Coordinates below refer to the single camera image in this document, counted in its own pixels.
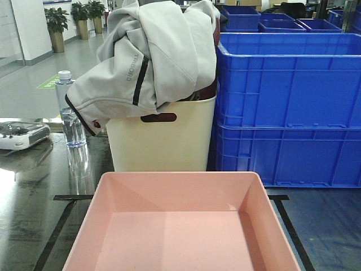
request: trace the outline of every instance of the bottle cap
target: bottle cap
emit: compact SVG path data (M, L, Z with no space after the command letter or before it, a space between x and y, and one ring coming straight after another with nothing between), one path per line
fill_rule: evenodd
M60 80L67 80L72 78L70 71L60 71L58 72L58 75Z

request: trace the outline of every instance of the green floor sticker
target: green floor sticker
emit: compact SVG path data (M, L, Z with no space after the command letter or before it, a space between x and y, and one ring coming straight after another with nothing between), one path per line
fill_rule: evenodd
M37 86L37 89L54 89L55 88L55 82L59 80L59 75L54 75L52 78L46 80L44 83L42 83L40 86Z

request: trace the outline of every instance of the bin handle hole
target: bin handle hole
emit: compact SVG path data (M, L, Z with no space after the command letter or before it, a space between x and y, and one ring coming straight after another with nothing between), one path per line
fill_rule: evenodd
M144 123L172 123L177 119L175 113L160 113L159 115L151 114L140 117Z

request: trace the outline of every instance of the glass door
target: glass door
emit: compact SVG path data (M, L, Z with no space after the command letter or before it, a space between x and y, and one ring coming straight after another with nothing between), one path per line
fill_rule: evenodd
M0 78L25 65L10 0L0 0Z

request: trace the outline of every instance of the pink plastic tray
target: pink plastic tray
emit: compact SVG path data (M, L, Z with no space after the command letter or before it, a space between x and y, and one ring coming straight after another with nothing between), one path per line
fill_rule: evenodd
M253 172L102 176L63 271L300 270Z

